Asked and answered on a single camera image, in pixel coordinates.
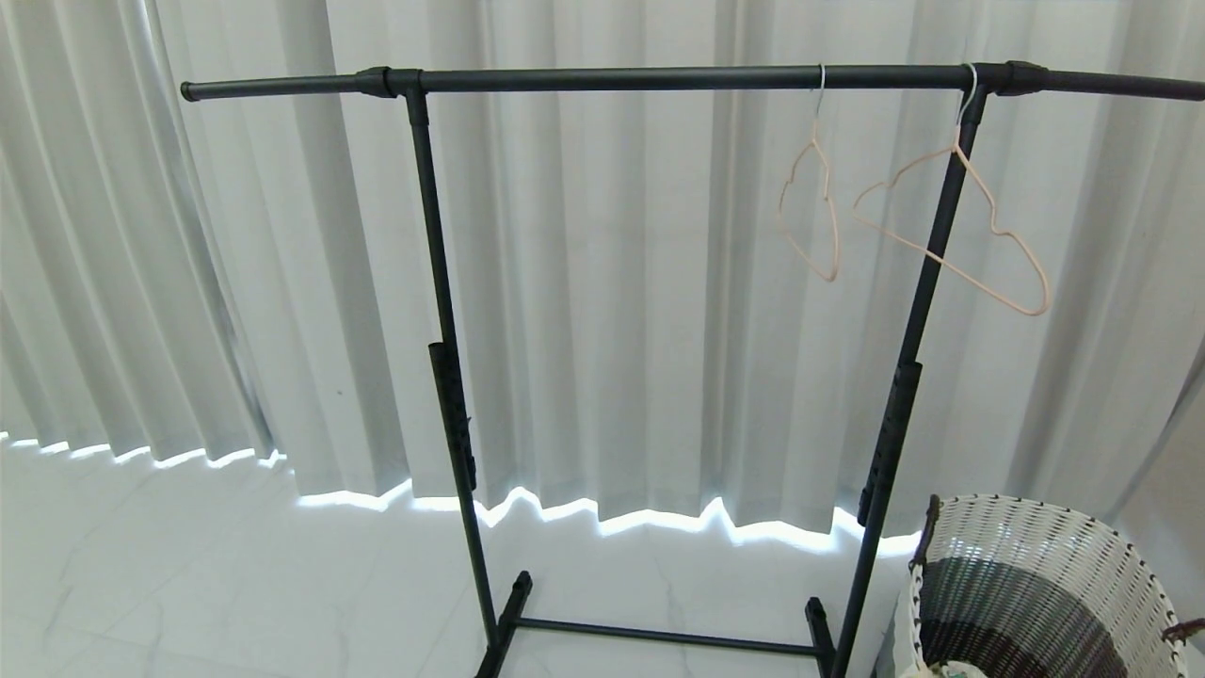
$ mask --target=curtain fold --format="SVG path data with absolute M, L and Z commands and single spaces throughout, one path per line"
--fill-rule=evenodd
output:
M 16 98 L 5 100 L 28 100 L 0 123 L 14 177 L 4 184 L 5 253 L 25 247 L 41 261 L 4 260 L 4 320 L 17 328 L 4 343 L 6 426 L 167 455 L 208 450 L 196 431 L 239 423 L 245 447 L 261 449 L 261 407 L 305 494 L 381 494 L 406 478 L 418 496 L 452 494 L 405 107 L 352 95 L 181 105 L 181 79 L 378 64 L 1006 59 L 1205 78 L 1205 10 L 1191 0 L 153 0 L 139 58 L 118 47 L 136 37 L 143 5 L 114 4 L 119 24 L 69 2 L 2 5 L 17 57 L 4 79 Z M 86 20 L 92 35 L 72 33 Z M 18 28 L 43 23 L 60 40 L 20 39 Z M 131 58 L 142 70 L 117 69 Z M 106 69 L 128 90 L 86 77 Z M 76 88 L 27 84 L 52 76 Z M 818 98 L 430 96 L 483 502 L 524 487 L 545 506 L 595 499 L 609 518 L 698 514 L 722 497 L 736 524 L 818 531 L 835 505 L 853 511 L 921 257 L 856 223 L 848 206 L 946 146 L 958 96 L 823 94 L 842 237 L 834 283 L 775 225 Z M 1104 513 L 1144 468 L 1205 336 L 1205 279 L 1193 265 L 1205 231 L 1192 217 L 1205 213 L 1194 189 L 1205 166 L 1191 152 L 1205 141 L 1201 111 L 1065 94 L 988 101 L 972 157 L 1000 225 L 1045 264 L 1054 306 L 1023 317 L 942 276 L 889 531 L 915 529 L 930 493 L 1006 491 Z M 78 140 L 40 131 L 60 126 Z M 81 159 L 55 164 L 69 151 Z M 925 241 L 944 166 L 910 172 L 865 213 Z M 822 261 L 823 178 L 805 160 L 784 212 Z M 108 205 L 95 218 L 110 230 L 81 231 L 83 205 Z M 96 258 L 107 250 L 120 257 Z M 970 185 L 948 257 L 1023 302 L 1039 294 L 1021 252 L 989 237 Z M 164 320 L 176 316 L 188 317 Z M 207 365 L 221 369 L 194 371 Z M 98 402 L 108 389 L 119 397 Z M 174 443 L 181 432 L 193 438 Z

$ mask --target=clothes hanger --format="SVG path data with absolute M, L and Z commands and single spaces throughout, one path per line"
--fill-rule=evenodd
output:
M 971 70 L 971 95 L 974 95 L 975 90 L 978 88 L 978 72 L 975 70 L 975 65 L 974 64 L 966 64 L 966 67 L 969 67 Z M 1034 255 L 1033 249 L 1029 248 L 1029 244 L 1025 243 L 1025 241 L 1019 235 L 1017 235 L 1016 232 L 1013 232 L 1011 230 L 1001 230 L 1001 229 L 997 228 L 997 223 L 995 223 L 995 214 L 997 214 L 995 196 L 992 195 L 992 191 L 988 189 L 987 184 L 983 182 L 983 178 L 980 177 L 978 171 L 976 171 L 975 165 L 971 164 L 970 158 L 966 157 L 966 153 L 963 153 L 962 147 L 958 145 L 958 135 L 959 135 L 959 131 L 962 130 L 962 124 L 959 124 L 959 123 L 962 122 L 963 113 L 966 112 L 966 107 L 970 105 L 970 102 L 971 102 L 971 96 L 968 96 L 966 101 L 963 102 L 962 107 L 958 111 L 958 118 L 957 118 L 956 124 L 954 124 L 954 141 L 950 146 L 947 146 L 947 147 L 945 147 L 945 148 L 942 148 L 940 151 L 934 151 L 933 153 L 928 153 L 928 154 L 921 155 L 919 158 L 917 158 L 917 159 L 912 160 L 911 163 L 909 163 L 909 164 L 904 165 L 903 167 L 900 167 L 900 170 L 897 171 L 894 176 L 892 176 L 890 181 L 880 181 L 878 183 L 876 183 L 876 184 L 871 185 L 870 188 L 866 188 L 865 190 L 863 190 L 862 194 L 858 195 L 858 199 L 853 201 L 853 218 L 856 218 L 859 222 L 862 222 L 862 223 L 864 223 L 864 224 L 866 224 L 866 225 L 869 225 L 869 226 L 878 230 L 883 235 L 887 235 L 888 237 L 890 237 L 890 238 L 893 238 L 893 240 L 895 240 L 895 241 L 898 241 L 898 242 L 900 242 L 903 244 L 906 244 L 906 246 L 909 246 L 909 247 L 911 247 L 911 248 L 913 248 L 913 249 L 916 249 L 918 252 L 924 253 L 925 257 L 929 257 L 930 259 L 933 259 L 933 260 L 937 261 L 939 264 L 946 266 L 947 269 L 950 269 L 954 273 L 962 276 L 964 279 L 966 279 L 968 282 L 970 282 L 975 287 L 978 287 L 983 291 L 987 291 L 992 297 L 994 297 L 995 300 L 1000 301 L 1001 303 L 1011 307 L 1012 309 L 1015 309 L 1017 312 L 1021 312 L 1021 313 L 1024 313 L 1024 314 L 1028 314 L 1028 316 L 1040 316 L 1044 312 L 1046 312 L 1047 308 L 1051 307 L 1051 287 L 1050 287 L 1050 279 L 1047 279 L 1047 277 L 1046 277 L 1046 271 L 1042 269 L 1042 264 L 1038 260 L 1038 257 Z M 909 170 L 911 170 L 911 169 L 913 169 L 916 166 L 919 166 L 921 164 L 925 163 L 927 160 L 931 160 L 933 158 L 946 157 L 946 155 L 950 155 L 951 153 L 953 153 L 954 155 L 958 157 L 958 161 L 960 161 L 963 164 L 963 166 L 966 167 L 966 173 L 970 175 L 970 177 L 975 181 L 975 184 L 978 185 L 980 191 L 983 193 L 984 197 L 987 197 L 988 207 L 991 207 L 991 212 L 989 212 L 989 216 L 988 216 L 988 225 L 992 229 L 992 235 L 999 235 L 999 236 L 1009 237 L 1013 242 L 1016 242 L 1021 247 L 1021 250 L 1024 252 L 1025 258 L 1029 259 L 1029 264 L 1031 266 L 1034 266 L 1035 271 L 1038 271 L 1038 277 L 1039 277 L 1039 279 L 1041 281 L 1041 284 L 1042 284 L 1042 302 L 1036 308 L 1027 308 L 1027 307 L 1017 303 L 1016 301 L 1009 299 L 1004 294 L 997 291 L 995 289 L 992 289 L 987 284 L 983 284 L 982 282 L 980 282 L 978 279 L 976 279 L 975 277 L 972 277 L 971 275 L 969 275 L 966 271 L 964 271 L 960 267 L 956 266 L 954 264 L 947 261 L 944 257 L 939 257 L 937 254 L 930 252 L 928 247 L 924 247 L 922 244 L 917 244 L 916 242 L 912 242 L 911 240 L 907 240 L 906 237 L 904 237 L 901 235 L 898 235 L 898 234 L 895 234 L 895 232 L 893 232 L 893 231 L 883 228 L 882 225 L 880 225 L 880 224 L 877 224 L 877 223 L 875 223 L 875 222 L 872 222 L 872 220 L 870 220 L 870 219 L 868 219 L 868 218 L 865 218 L 865 217 L 863 217 L 862 214 L 858 213 L 858 205 L 862 202 L 862 199 L 865 197 L 866 195 L 869 195 L 870 193 L 875 191 L 878 188 L 883 188 L 884 190 L 889 190 L 890 188 L 893 188 L 895 185 L 895 183 L 900 179 L 900 177 L 905 172 L 907 172 Z
M 778 224 L 778 230 L 781 230 L 787 237 L 787 241 L 795 248 L 795 252 L 799 252 L 799 255 L 804 258 L 804 261 L 807 263 L 809 267 L 815 270 L 816 273 L 824 278 L 825 282 L 833 282 L 836 278 L 836 271 L 841 264 L 841 234 L 837 230 L 836 224 L 836 207 L 833 205 L 833 199 L 829 196 L 829 178 L 833 170 L 829 167 L 828 155 L 824 154 L 824 151 L 821 148 L 819 138 L 817 138 L 821 123 L 821 104 L 824 101 L 824 64 L 821 64 L 821 95 L 816 99 L 816 113 L 812 116 L 812 136 L 807 141 L 807 145 L 799 151 L 798 155 L 795 155 L 795 161 L 790 164 L 790 172 L 787 175 L 787 179 L 782 182 L 782 191 L 778 193 L 778 211 L 775 213 L 775 220 Z M 812 148 L 816 149 L 816 157 L 821 159 L 821 166 L 824 167 L 824 190 L 822 195 L 824 204 L 828 205 L 829 208 L 829 222 L 833 224 L 833 269 L 828 272 L 821 270 L 819 266 L 812 261 L 812 258 L 807 255 L 804 247 L 795 241 L 794 236 L 790 235 L 790 229 L 787 228 L 786 219 L 782 218 L 782 202 L 787 197 L 787 189 L 795 182 L 795 170 L 799 169 L 799 161 L 803 160 L 804 155 L 806 155 Z

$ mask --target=basket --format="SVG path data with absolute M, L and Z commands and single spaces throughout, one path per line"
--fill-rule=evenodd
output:
M 897 667 L 957 661 L 992 678 L 1185 678 L 1163 586 L 1133 544 L 1068 508 L 1001 497 L 933 497 Z

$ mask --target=floor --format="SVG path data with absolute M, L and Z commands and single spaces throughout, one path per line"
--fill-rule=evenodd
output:
M 0 454 L 5 678 L 446 678 L 481 661 L 454 502 L 406 487 L 376 502 L 299 501 L 283 460 L 161 468 L 146 454 L 118 462 L 11 443 Z M 517 496 L 482 515 L 495 606 L 525 568 L 533 617 L 806 643 L 804 606 L 818 595 L 840 625 L 858 544 L 848 520 L 829 536 L 775 537 L 724 519 L 600 526 L 588 507 L 545 512 Z M 880 559 L 850 676 L 870 673 L 910 546 Z M 818 672 L 806 659 L 519 631 L 502 674 Z

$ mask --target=black garment rack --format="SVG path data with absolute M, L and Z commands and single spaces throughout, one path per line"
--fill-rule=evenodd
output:
M 472 491 L 477 485 L 476 462 L 469 443 L 469 417 L 460 381 L 460 358 L 457 350 L 455 322 L 452 314 L 452 290 L 448 282 L 447 253 L 443 248 L 443 226 L 440 222 L 435 188 L 435 164 L 431 153 L 428 93 L 443 92 L 586 92 L 586 90 L 686 90 L 686 89 L 816 89 L 821 86 L 822 69 L 815 66 L 734 66 L 734 67 L 635 67 L 635 69 L 530 69 L 530 70 L 454 70 L 424 71 L 377 66 L 352 75 L 311 77 L 281 77 L 227 82 L 183 82 L 180 93 L 189 101 L 281 94 L 360 93 L 372 96 L 406 99 L 410 125 L 418 161 L 418 183 L 427 220 L 435 276 L 435 297 L 439 306 L 442 341 L 430 346 L 431 369 L 443 418 L 443 431 L 452 458 L 460 518 L 469 546 L 469 560 L 477 586 L 477 601 L 486 627 L 486 654 L 477 678 L 494 678 L 502 668 L 506 650 L 518 629 L 568 631 L 618 638 L 663 641 L 756 650 L 813 658 L 821 673 L 842 678 L 850 664 L 858 621 L 866 601 L 866 589 L 875 566 L 878 540 L 882 537 L 887 505 L 890 500 L 895 472 L 904 449 L 912 403 L 921 381 L 917 354 L 929 316 L 929 306 L 937 284 L 941 266 L 925 257 L 921 265 L 912 308 L 900 347 L 900 355 L 892 379 L 892 388 L 883 413 L 878 441 L 875 446 L 870 473 L 858 506 L 858 523 L 865 526 L 858 565 L 854 568 L 846 606 L 841 637 L 833 647 L 824 607 L 819 599 L 807 601 L 804 615 L 811 630 L 811 645 L 769 643 L 739 638 L 721 638 L 645 629 L 601 626 L 523 615 L 523 606 L 531 592 L 531 576 L 519 572 L 511 588 L 502 614 L 495 617 L 494 601 L 486 572 L 477 514 Z M 824 87 L 828 89 L 958 89 L 963 92 L 963 112 L 958 145 L 966 155 L 971 153 L 975 134 L 983 117 L 989 94 L 1017 96 L 1036 92 L 1077 92 L 1113 94 L 1153 99 L 1205 100 L 1205 82 L 1182 79 L 1056 71 L 1025 63 L 1006 61 L 968 65 L 852 65 L 824 66 Z M 941 255 L 950 240 L 954 211 L 966 170 L 951 153 L 946 176 L 937 199 L 929 250 Z

